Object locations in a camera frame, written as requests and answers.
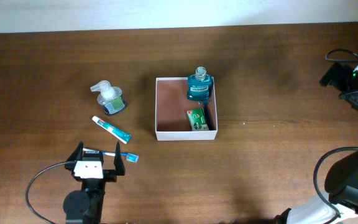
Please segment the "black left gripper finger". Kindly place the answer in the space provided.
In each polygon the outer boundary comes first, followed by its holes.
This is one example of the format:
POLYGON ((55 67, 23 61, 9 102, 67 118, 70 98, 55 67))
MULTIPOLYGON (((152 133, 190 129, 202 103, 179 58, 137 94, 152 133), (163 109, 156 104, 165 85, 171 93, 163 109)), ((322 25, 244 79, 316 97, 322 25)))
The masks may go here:
POLYGON ((122 160, 120 143, 117 142, 114 156, 114 166, 116 175, 125 175, 126 169, 124 167, 124 161, 122 160))
POLYGON ((83 156, 83 142, 80 141, 76 149, 68 157, 67 162, 75 162, 81 160, 83 156))

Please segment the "purple foam soap pump bottle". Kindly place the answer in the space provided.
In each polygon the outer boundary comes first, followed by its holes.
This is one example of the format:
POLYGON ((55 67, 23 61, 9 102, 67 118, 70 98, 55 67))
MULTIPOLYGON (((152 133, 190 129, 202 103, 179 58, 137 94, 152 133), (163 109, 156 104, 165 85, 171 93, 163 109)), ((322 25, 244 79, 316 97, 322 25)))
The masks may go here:
POLYGON ((112 86, 107 80, 102 80, 91 86, 90 90, 99 92, 98 104, 109 116, 117 114, 127 107, 127 101, 123 97, 122 90, 118 86, 112 86))

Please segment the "pink white box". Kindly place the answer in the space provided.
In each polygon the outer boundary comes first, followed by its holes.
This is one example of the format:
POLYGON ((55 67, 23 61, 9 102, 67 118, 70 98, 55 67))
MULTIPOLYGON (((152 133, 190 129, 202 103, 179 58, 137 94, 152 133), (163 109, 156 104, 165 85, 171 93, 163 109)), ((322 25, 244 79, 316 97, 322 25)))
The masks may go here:
POLYGON ((187 98, 186 77, 164 77, 155 81, 155 134, 159 141, 207 141, 218 133, 215 86, 207 105, 210 124, 208 131, 193 131, 187 111, 202 108, 203 104, 187 98))

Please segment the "teal mouthwash bottle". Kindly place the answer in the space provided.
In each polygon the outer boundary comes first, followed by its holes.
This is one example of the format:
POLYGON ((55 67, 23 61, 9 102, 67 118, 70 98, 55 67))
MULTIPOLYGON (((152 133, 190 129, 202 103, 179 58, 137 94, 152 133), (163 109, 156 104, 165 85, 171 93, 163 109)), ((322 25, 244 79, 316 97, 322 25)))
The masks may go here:
POLYGON ((207 74, 204 67, 198 67, 188 77, 187 98, 192 101, 207 101, 211 93, 213 77, 207 74))

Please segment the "blue disposable razor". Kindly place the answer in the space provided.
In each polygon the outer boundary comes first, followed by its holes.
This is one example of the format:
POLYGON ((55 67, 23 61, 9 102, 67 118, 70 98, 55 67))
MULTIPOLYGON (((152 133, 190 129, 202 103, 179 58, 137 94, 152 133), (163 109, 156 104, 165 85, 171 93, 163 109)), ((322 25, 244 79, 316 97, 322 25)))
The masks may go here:
POLYGON ((209 109, 208 109, 208 104, 209 101, 199 101, 198 102, 200 105, 203 105, 203 109, 204 109, 204 116, 205 116, 205 120, 206 120, 206 124, 208 125, 208 129, 210 131, 214 130, 214 126, 213 126, 213 122, 211 120, 211 115, 209 113, 209 109))

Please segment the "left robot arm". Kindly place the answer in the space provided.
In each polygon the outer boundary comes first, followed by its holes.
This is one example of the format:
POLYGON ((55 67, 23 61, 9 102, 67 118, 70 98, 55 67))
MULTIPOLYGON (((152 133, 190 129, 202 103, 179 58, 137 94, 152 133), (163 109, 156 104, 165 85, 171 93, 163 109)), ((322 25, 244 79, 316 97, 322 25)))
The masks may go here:
POLYGON ((103 169, 103 164, 103 152, 85 152, 83 142, 68 157, 65 169, 81 182, 81 189, 72 191, 63 201, 66 223, 101 223, 106 184, 126 174, 119 143, 115 148, 115 168, 103 169))

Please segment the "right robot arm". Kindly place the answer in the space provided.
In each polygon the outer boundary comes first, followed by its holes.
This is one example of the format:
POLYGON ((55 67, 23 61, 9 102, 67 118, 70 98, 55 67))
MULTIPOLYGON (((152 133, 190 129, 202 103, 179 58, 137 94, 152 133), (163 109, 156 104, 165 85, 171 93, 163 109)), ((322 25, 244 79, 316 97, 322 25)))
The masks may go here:
MULTIPOLYGON (((353 61, 330 58, 332 67, 323 75, 319 83, 331 85, 340 91, 339 97, 358 111, 358 54, 353 61)), ((341 223, 358 217, 358 147, 340 147, 325 153, 315 165, 313 185, 316 196, 298 208, 288 208, 274 218, 275 223, 341 223), (337 161, 329 169, 324 190, 318 187, 318 171, 329 156, 348 151, 350 154, 337 161)))

